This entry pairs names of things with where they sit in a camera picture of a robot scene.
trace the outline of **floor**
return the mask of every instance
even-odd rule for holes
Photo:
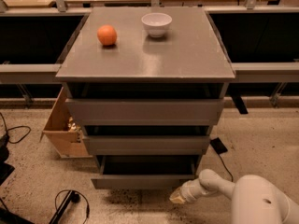
[[[242,175],[260,175],[299,203],[299,99],[282,98],[279,108],[268,99],[244,99],[249,113],[240,115],[227,98],[221,120],[212,132],[227,146],[221,154],[235,180]],[[51,105],[0,105],[8,128],[28,125],[32,131],[19,144],[9,144],[7,163],[15,171],[0,186],[0,197],[8,209],[34,223],[49,223],[55,213],[55,197],[64,189],[74,189],[88,200],[91,213],[87,223],[230,223],[230,201],[221,196],[201,198],[196,203],[172,204],[168,190],[99,190],[92,177],[98,177],[93,159],[61,159],[42,130]],[[11,140],[25,133],[11,132]],[[223,178],[230,176],[212,148],[201,162]],[[59,195],[57,204],[64,197]],[[60,223],[83,223],[86,203],[70,204]]]

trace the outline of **cabinet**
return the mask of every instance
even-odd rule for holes
[[[150,38],[141,17],[169,14]],[[113,25],[102,47],[96,30]],[[99,168],[97,189],[166,189],[193,179],[235,78],[200,7],[95,7],[56,78]]]

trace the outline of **white bowl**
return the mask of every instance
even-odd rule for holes
[[[169,29],[172,18],[164,13],[149,13],[143,16],[141,21],[150,36],[161,37]]]

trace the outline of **open drawer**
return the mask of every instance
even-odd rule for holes
[[[91,155],[203,155],[208,136],[89,136],[84,144]]]
[[[195,179],[201,156],[97,156],[96,189],[171,189]]]
[[[66,101],[84,125],[215,125],[223,100],[80,100]]]

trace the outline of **cabinet top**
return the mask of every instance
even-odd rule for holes
[[[141,18],[172,17],[162,38],[151,38]],[[103,47],[97,29],[115,27],[118,39]],[[201,7],[95,7],[56,77],[77,82],[223,82],[235,78]]]

